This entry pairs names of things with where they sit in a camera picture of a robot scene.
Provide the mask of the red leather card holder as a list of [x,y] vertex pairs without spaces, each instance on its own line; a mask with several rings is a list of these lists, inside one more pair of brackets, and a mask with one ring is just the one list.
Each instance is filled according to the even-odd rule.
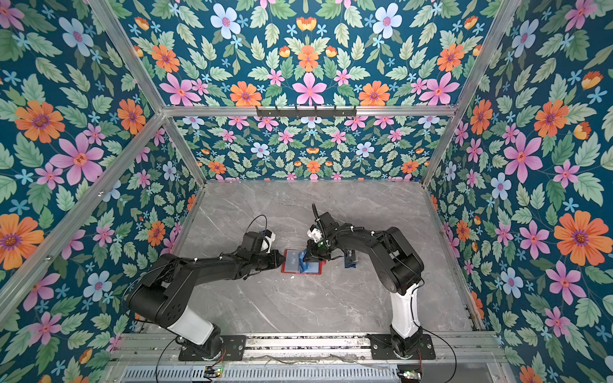
[[284,274],[322,274],[322,263],[307,262],[306,253],[306,250],[285,250],[285,262],[282,265],[281,272]]

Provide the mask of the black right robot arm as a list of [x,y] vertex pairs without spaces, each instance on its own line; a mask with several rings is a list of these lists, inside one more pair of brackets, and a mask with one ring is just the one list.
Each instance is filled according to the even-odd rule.
[[423,284],[421,273],[425,266],[400,229],[373,231],[341,224],[326,212],[315,216],[307,236],[306,249],[299,257],[301,267],[331,261],[336,250],[345,255],[361,252],[369,256],[379,282],[390,293],[391,347],[402,358],[413,354],[423,336],[418,319],[418,289]]

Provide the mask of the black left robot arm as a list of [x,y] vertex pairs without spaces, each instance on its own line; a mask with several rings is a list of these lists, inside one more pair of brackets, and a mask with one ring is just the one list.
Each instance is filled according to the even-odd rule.
[[153,263],[127,298],[127,307],[152,324],[202,350],[208,357],[220,351],[220,329],[194,306],[195,293],[205,285],[238,282],[285,263],[277,250],[237,250],[213,258],[181,258],[166,254]]

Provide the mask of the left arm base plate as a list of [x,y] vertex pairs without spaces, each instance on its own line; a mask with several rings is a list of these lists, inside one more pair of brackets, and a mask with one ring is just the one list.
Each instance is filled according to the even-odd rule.
[[203,345],[183,341],[180,362],[238,362],[243,359],[247,337],[244,335],[212,335]]

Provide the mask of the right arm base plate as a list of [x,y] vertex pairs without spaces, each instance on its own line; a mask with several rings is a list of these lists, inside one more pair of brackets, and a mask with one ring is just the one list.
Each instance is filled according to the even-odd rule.
[[434,360],[436,353],[432,338],[417,333],[405,340],[397,335],[368,334],[371,357],[374,360]]

